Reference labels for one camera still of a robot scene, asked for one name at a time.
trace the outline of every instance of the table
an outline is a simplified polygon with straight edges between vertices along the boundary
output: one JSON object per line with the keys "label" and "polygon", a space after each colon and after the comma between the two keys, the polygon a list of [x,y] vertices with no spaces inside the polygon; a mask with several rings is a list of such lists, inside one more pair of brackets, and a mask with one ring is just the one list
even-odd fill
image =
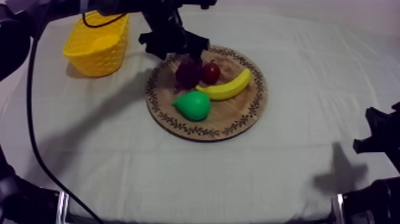
{"label": "table", "polygon": [[[365,109],[389,113],[400,100],[399,40],[316,21],[265,14],[221,1],[181,10],[185,28],[235,49],[264,73],[268,100],[244,134],[212,144],[161,129],[144,87],[160,61],[130,18],[121,69],[85,79],[62,55],[78,17],[51,23],[37,53],[33,114],[53,173],[105,219],[147,222],[283,222],[323,217],[330,197],[397,176],[384,154],[356,155],[370,135]],[[1,114],[0,142],[17,173],[47,188],[30,149],[26,75]],[[71,212],[87,216],[74,202]]]}

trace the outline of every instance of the banana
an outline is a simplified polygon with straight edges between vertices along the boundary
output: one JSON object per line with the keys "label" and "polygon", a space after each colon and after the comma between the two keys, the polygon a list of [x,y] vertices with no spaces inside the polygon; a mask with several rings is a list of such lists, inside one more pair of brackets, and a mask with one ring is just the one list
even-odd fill
{"label": "banana", "polygon": [[242,90],[244,90],[247,84],[250,82],[250,78],[251,78],[250,70],[245,69],[241,72],[241,74],[238,77],[236,77],[229,83],[225,83],[222,85],[207,86],[205,88],[201,86],[196,86],[196,90],[207,94],[211,100],[229,99],[236,96]]}

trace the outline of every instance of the grapes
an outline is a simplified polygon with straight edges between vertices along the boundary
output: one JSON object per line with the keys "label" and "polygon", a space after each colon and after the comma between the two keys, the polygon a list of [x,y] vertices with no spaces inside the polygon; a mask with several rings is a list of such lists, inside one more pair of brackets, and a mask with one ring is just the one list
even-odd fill
{"label": "grapes", "polygon": [[200,81],[202,76],[202,60],[198,63],[191,57],[185,57],[175,72],[175,78],[183,89],[192,89]]}

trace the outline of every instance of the green pear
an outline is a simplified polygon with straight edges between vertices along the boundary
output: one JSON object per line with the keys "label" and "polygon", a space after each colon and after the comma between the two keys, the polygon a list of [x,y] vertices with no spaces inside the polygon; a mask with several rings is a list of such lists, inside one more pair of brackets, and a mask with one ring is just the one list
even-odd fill
{"label": "green pear", "polygon": [[209,97],[199,91],[180,96],[172,105],[183,117],[196,122],[206,119],[211,110]]}

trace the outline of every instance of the red apple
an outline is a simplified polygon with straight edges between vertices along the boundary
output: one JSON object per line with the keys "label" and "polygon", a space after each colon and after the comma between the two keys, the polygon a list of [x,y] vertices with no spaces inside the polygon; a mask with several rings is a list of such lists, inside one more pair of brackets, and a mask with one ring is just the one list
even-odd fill
{"label": "red apple", "polygon": [[219,66],[214,63],[214,60],[211,60],[210,63],[203,66],[201,80],[206,84],[212,85],[218,81],[220,75],[221,70]]}

